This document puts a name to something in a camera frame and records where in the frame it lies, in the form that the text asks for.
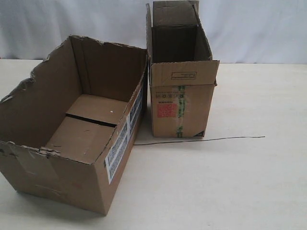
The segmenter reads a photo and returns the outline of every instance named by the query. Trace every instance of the black wire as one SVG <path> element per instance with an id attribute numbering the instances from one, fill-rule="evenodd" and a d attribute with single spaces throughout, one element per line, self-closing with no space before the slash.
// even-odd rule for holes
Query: black wire
<path id="1" fill-rule="evenodd" d="M 229 138 L 214 138 L 214 139 L 205 139 L 205 140 L 166 141 L 166 142 L 153 142 L 153 143 L 134 144 L 134 145 L 135 146 L 157 145 L 157 144 L 170 144 L 170 143 L 183 143 L 183 142 L 201 142 L 201 141 L 212 141 L 212 140 L 238 139 L 238 138 L 265 138 L 265 136 L 259 136 L 259 137 L 229 137 Z"/>

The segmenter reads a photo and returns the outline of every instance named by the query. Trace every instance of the red sticker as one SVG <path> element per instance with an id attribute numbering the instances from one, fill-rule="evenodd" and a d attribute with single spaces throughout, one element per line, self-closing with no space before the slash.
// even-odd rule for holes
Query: red sticker
<path id="1" fill-rule="evenodd" d="M 158 117 L 176 117 L 176 104 L 158 104 Z"/>

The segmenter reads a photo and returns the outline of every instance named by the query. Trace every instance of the white backdrop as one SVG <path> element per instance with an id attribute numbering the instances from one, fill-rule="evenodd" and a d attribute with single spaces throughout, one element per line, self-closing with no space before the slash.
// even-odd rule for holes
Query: white backdrop
<path id="1" fill-rule="evenodd" d="M 69 34 L 146 47 L 147 2 L 0 0 L 0 57 L 45 58 Z M 201 0 L 199 11 L 215 59 L 307 63 L 307 0 Z"/>

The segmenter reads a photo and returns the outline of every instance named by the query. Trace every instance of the barcode label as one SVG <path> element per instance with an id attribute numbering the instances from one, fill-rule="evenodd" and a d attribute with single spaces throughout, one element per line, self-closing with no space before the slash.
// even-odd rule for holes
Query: barcode label
<path id="1" fill-rule="evenodd" d="M 131 134 L 134 130 L 136 121 L 142 109 L 143 87 L 141 88 L 128 116 L 125 125 L 123 126 L 117 140 L 111 147 L 106 156 L 106 171 L 108 175 L 109 184 L 112 182 L 116 170 L 121 162 L 121 159 L 128 146 Z"/>

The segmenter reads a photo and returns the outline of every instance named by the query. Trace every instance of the open cardboard box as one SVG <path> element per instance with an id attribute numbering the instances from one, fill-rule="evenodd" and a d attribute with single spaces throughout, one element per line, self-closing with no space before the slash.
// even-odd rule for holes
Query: open cardboard box
<path id="1" fill-rule="evenodd" d="M 203 137 L 218 60 L 198 16 L 198 1 L 154 1 L 153 25 L 147 4 L 147 49 L 153 135 Z"/>
<path id="2" fill-rule="evenodd" d="M 1 100 L 14 189 L 107 214 L 146 109 L 146 53 L 73 35 Z"/>

